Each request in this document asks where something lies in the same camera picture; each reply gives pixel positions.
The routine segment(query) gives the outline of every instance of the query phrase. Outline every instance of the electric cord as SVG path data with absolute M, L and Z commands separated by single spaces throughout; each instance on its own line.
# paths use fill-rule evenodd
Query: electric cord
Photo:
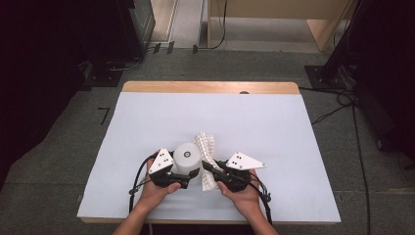
M 251 175 L 255 178 L 255 179 L 251 179 L 253 181 L 257 181 L 259 183 L 260 188 L 262 189 L 262 195 L 265 197 L 266 202 L 271 202 L 271 194 L 268 193 L 268 190 L 266 189 L 265 185 L 262 183 L 262 181 L 259 180 L 259 178 L 252 174 Z
M 228 0 L 225 1 L 225 8 L 223 10 L 223 25 L 220 23 L 220 18 L 219 18 L 219 24 L 223 28 L 222 39 L 220 40 L 219 44 L 217 44 L 215 47 L 199 48 L 198 50 L 214 50 L 214 49 L 218 48 L 220 45 L 222 45 L 223 41 L 225 40 L 225 36 L 226 36 L 226 9 L 227 9 L 227 5 L 228 5 Z
M 314 124 L 324 120 L 325 118 L 328 118 L 329 116 L 335 114 L 336 112 L 338 112 L 338 111 L 340 111 L 344 108 L 352 106 L 355 103 L 355 99 L 352 99 L 350 97 L 350 96 L 354 96 L 354 92 L 352 90 L 335 91 L 335 90 L 329 90 L 329 89 L 312 89 L 312 88 L 305 88 L 305 87 L 299 87 L 299 89 L 300 90 L 314 91 L 314 92 L 321 92 L 321 93 L 328 93 L 328 94 L 336 94 L 337 95 L 336 100 L 339 103 L 339 105 L 341 105 L 340 107 L 336 108 L 332 112 L 318 117 L 317 120 L 315 120 L 314 122 L 311 123 L 311 125 L 314 125 Z M 342 102 L 341 97 L 346 97 L 348 99 L 348 103 Z
M 339 66 L 339 75 L 342 77 L 342 79 L 347 82 L 351 87 L 354 87 L 356 85 L 356 81 L 353 79 L 352 74 L 349 70 L 351 70 L 350 66 L 346 65 L 340 65 Z
M 266 198 L 264 197 L 264 195 L 259 191 L 259 189 L 255 185 L 253 185 L 250 182 L 248 184 L 251 187 L 253 187 L 255 189 L 255 191 L 258 193 L 258 196 L 262 200 L 263 206 L 265 207 L 266 219 L 268 220 L 269 224 L 272 225 L 271 208 L 268 206 L 268 202 L 267 202 Z
M 132 209 L 133 209 L 135 193 L 137 193 L 137 192 L 138 192 L 139 187 L 151 181 L 151 180 L 150 180 L 150 181 L 144 182 L 144 179 L 143 179 L 143 182 L 141 182 L 140 184 L 138 184 L 138 185 L 137 185 L 138 178 L 140 177 L 141 170 L 143 169 L 144 165 L 145 165 L 145 164 L 146 164 L 149 160 L 151 160 L 151 159 L 155 159 L 155 158 L 156 158 L 156 156 L 157 156 L 157 153 L 154 153 L 153 155 L 151 155 L 150 157 L 148 157 L 146 160 L 144 160 L 144 161 L 141 163 L 140 168 L 139 168 L 139 169 L 138 169 L 138 171 L 137 171 L 137 175 L 135 176 L 135 179 L 134 179 L 134 184 L 133 184 L 133 186 L 132 186 L 132 189 L 128 192 L 128 193 L 129 193 L 129 195 L 130 195 L 130 200 L 129 200 L 129 212 L 131 212 L 131 211 L 132 211 Z
M 131 67 L 128 67 L 128 68 L 119 68 L 119 69 L 112 69 L 112 68 L 109 68 L 109 70 L 110 71 L 130 71 L 130 70 L 132 70 L 132 69 L 134 69 L 138 64 L 140 64 L 140 62 L 141 62 L 141 58 L 138 58 L 138 59 L 136 59 L 136 58 L 134 58 L 135 60 L 137 60 L 136 62 L 135 62 L 135 64 L 133 65 L 133 66 L 131 66 Z M 107 62 L 107 66 L 110 66 L 110 64 L 111 63 L 114 63 L 115 61 L 109 61 L 109 62 Z
M 337 112 L 338 110 L 341 110 L 342 108 L 345 107 L 350 107 L 351 106 L 351 110 L 352 110 L 352 115 L 353 115 L 353 125 L 354 125 L 354 132 L 356 135 L 356 145 L 357 145 L 357 152 L 358 152 L 358 156 L 359 156 L 359 161 L 360 161 L 360 167 L 362 170 L 362 177 L 363 177 L 363 183 L 364 183 L 364 192 L 365 192 L 365 196 L 366 196 L 366 219 L 367 219 L 367 234 L 370 235 L 371 234 L 371 213 L 370 213 L 370 198 L 369 198 L 369 187 L 368 187 L 368 183 L 367 183 L 367 177 L 366 177 L 366 171 L 364 168 L 364 163 L 363 163 L 363 157 L 362 157 L 362 152 L 361 152 L 361 146 L 360 146 L 360 137 L 359 137 L 359 131 L 358 131 L 358 126 L 357 126 L 357 120 L 356 120 L 356 113 L 355 113 L 355 107 L 357 106 L 357 100 L 356 99 L 352 99 L 350 98 L 350 95 L 354 95 L 354 92 L 352 90 L 344 90 L 341 92 L 338 91 L 332 91 L 332 90 L 324 90 L 324 89 L 319 89 L 319 90 L 315 90 L 315 89 L 311 89 L 311 88 L 303 88 L 301 87 L 300 89 L 302 90 L 309 90 L 309 91 L 315 91 L 315 92 L 324 92 L 324 93 L 329 93 L 329 94 L 337 94 L 337 102 L 341 105 L 339 108 L 335 109 L 334 111 L 330 112 L 327 115 L 324 115 L 323 118 L 319 118 L 318 121 L 323 120 L 324 118 L 332 115 L 333 113 Z M 340 97 L 344 95 L 349 99 L 349 103 L 343 103 L 340 100 Z
M 361 151 L 361 147 L 360 147 L 360 138 L 359 138 L 359 130 L 357 127 L 357 121 L 356 121 L 356 113 L 355 113 L 355 105 L 352 105 L 352 111 L 353 111 L 353 123 L 354 123 L 354 132 L 356 133 L 356 141 L 357 141 L 357 151 L 359 154 L 359 159 L 360 159 L 360 167 L 362 170 L 362 176 L 363 176 L 363 182 L 364 182 L 364 192 L 366 195 L 366 225 L 367 225 L 367 234 L 370 235 L 370 200 L 369 200 L 369 187 L 367 184 L 367 179 L 366 179 L 366 171 L 364 169 L 364 163 L 363 163 L 363 158 L 362 158 L 362 151 Z
M 219 4 L 218 4 L 217 1 L 218 0 L 216 0 L 217 10 L 220 12 L 220 7 L 219 7 Z M 225 24 L 224 24 L 224 22 L 222 22 L 222 20 L 220 19 L 220 17 L 219 17 L 219 25 L 222 28 L 222 30 L 224 30 L 223 33 L 225 34 L 226 33 Z M 228 41 L 226 39 L 224 39 L 224 41 L 225 41 L 225 46 L 223 48 L 225 48 L 228 45 Z

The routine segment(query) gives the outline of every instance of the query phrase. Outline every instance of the wooden table edge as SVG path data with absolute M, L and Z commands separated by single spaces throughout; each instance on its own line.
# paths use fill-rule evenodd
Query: wooden table edge
M 122 223 L 125 218 L 102 218 L 102 217 L 80 217 L 85 223 Z M 341 221 L 273 221 L 273 225 L 332 225 Z M 152 224 L 226 224 L 226 225 L 241 225 L 248 224 L 247 221 L 233 221 L 233 220 L 180 220 L 180 219 L 147 219 L 145 223 Z
M 122 92 L 300 94 L 291 81 L 127 81 Z

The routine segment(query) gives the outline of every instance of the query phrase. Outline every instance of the floor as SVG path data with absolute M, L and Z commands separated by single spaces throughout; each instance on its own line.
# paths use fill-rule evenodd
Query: floor
M 178 0 L 152 0 L 156 26 L 153 30 L 152 42 L 168 42 L 174 23 Z
M 185 8 L 180 5 L 188 2 Z M 324 65 L 333 47 L 319 52 L 303 21 L 246 22 L 256 33 L 244 32 L 237 22 L 227 20 L 227 37 L 217 50 L 192 54 L 195 43 L 206 45 L 205 28 L 194 22 L 189 29 L 200 36 L 174 33 L 188 19 L 200 17 L 197 0 L 179 0 L 171 40 L 172 54 L 161 49 L 147 53 L 133 70 L 123 73 L 118 87 L 79 91 L 56 121 L 46 139 L 11 168 L 0 193 L 0 234 L 111 234 L 117 224 L 87 224 L 76 217 L 79 203 L 97 153 L 111 123 L 117 97 L 127 80 L 234 80 L 293 81 L 309 87 L 305 65 Z M 279 28 L 269 32 L 269 28 Z M 215 40 L 221 35 L 216 22 Z M 343 34 L 339 28 L 336 42 Z M 339 107 L 336 96 L 301 91 L 310 121 Z M 100 108 L 110 108 L 107 118 Z M 363 112 L 356 109 L 361 157 L 351 108 L 346 108 L 313 125 L 342 222 L 334 225 L 279 224 L 280 234 L 399 234 L 415 231 L 415 170 L 400 152 L 380 152 L 377 138 Z M 366 173 L 365 193 L 362 166 Z M 244 234 L 245 228 L 217 226 L 156 226 L 155 234 Z

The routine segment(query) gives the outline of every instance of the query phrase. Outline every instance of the white object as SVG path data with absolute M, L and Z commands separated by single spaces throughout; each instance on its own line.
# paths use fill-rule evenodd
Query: white object
M 197 182 L 201 180 L 202 156 L 199 147 L 194 143 L 184 143 L 177 147 L 173 153 L 174 163 L 177 168 L 177 173 L 188 175 L 190 171 L 199 168 L 199 174 L 190 182 Z
M 171 157 L 170 153 L 167 149 L 160 149 L 159 153 L 156 156 L 155 161 L 153 162 L 152 166 L 149 169 L 149 173 L 153 174 L 157 171 L 164 169 L 168 166 L 174 164 L 173 158 Z
M 341 221 L 300 94 L 121 92 L 77 216 L 90 222 L 125 219 L 128 191 L 140 163 L 160 146 L 174 150 L 201 130 L 214 135 L 215 159 L 228 160 L 236 149 L 244 149 L 267 164 L 257 174 L 272 194 L 273 221 Z M 168 195 L 148 221 L 246 222 L 218 190 L 204 193 L 201 187 Z
M 219 165 L 214 161 L 214 138 L 212 135 L 207 135 L 200 132 L 195 136 L 195 142 L 199 146 L 202 154 L 202 160 L 213 165 L 215 169 L 221 170 Z M 204 192 L 218 189 L 216 181 L 214 181 L 213 174 L 203 168 L 202 171 L 202 190 Z
M 264 168 L 265 164 L 243 153 L 235 153 L 226 163 L 226 166 L 238 170 Z

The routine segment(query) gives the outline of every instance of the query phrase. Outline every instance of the white table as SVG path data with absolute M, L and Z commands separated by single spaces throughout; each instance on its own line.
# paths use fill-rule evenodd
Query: white table
M 142 92 L 146 87 L 154 92 Z M 250 93 L 272 93 L 267 90 L 274 88 L 282 94 L 183 93 L 192 88 Z M 182 93 L 163 93 L 165 89 Z M 271 193 L 274 223 L 341 221 L 304 102 L 293 83 L 130 82 L 123 90 L 85 188 L 77 215 L 83 221 L 126 218 L 128 191 L 141 162 L 159 148 L 173 151 L 191 142 L 200 131 L 214 136 L 218 160 L 239 151 L 267 164 L 256 172 Z M 203 192 L 200 184 L 192 184 L 166 197 L 148 222 L 245 220 L 218 190 Z

